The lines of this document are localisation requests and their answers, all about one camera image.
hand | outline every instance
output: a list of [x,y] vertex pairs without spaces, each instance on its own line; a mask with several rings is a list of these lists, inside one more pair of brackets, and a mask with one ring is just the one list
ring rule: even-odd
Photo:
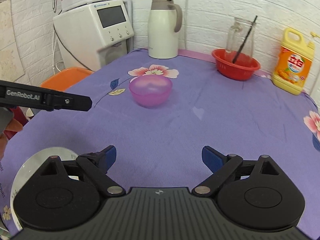
[[[22,124],[19,123],[17,120],[12,119],[5,129],[8,131],[20,132],[22,130]],[[8,143],[7,137],[4,134],[1,134],[0,135],[0,161],[4,156],[4,150],[5,150],[5,147],[7,146],[7,143]]]

bottle handle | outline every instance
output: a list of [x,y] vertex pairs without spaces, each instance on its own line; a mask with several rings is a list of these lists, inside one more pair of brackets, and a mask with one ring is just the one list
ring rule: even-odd
[[177,21],[176,26],[174,27],[174,32],[177,33],[178,31],[180,31],[182,26],[182,10],[181,7],[175,3],[170,4],[169,7],[173,7],[177,12]]
[[290,40],[293,40],[292,38],[289,37],[289,33],[293,33],[295,35],[297,35],[299,37],[299,40],[296,41],[294,40],[295,42],[298,42],[298,43],[305,43],[304,42],[304,39],[303,39],[303,35],[302,33],[298,32],[297,30],[293,29],[293,28],[287,28],[285,31],[284,31],[284,39],[287,40],[287,41],[290,41]]

thermos lid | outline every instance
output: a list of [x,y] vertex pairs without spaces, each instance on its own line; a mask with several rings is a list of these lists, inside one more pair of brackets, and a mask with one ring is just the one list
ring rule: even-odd
[[175,8],[168,6],[173,4],[173,0],[152,0],[151,10],[174,10]]

yellow detergent bottle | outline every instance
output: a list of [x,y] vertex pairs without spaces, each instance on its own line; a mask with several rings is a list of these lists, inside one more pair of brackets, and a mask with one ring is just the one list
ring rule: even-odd
[[[299,39],[291,38],[289,33],[297,35]],[[313,38],[320,38],[313,32],[310,34]],[[306,44],[302,33],[293,28],[286,28],[281,41],[278,65],[272,74],[272,82],[289,93],[299,95],[309,74],[314,53],[315,45],[312,41]]]

pink flower print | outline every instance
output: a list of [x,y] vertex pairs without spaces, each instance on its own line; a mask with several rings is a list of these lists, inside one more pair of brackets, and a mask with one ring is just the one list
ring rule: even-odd
[[320,116],[318,113],[310,111],[309,116],[303,118],[304,123],[310,129],[311,132],[317,134],[318,140],[320,140]]
[[136,68],[132,71],[129,71],[128,74],[130,76],[134,76],[134,78],[130,80],[130,83],[131,83],[138,76],[144,76],[144,75],[163,75],[164,77],[167,77],[167,78],[177,78],[177,76],[179,75],[179,71],[176,69],[169,69],[166,66],[151,65],[149,68],[145,68],[145,67]]

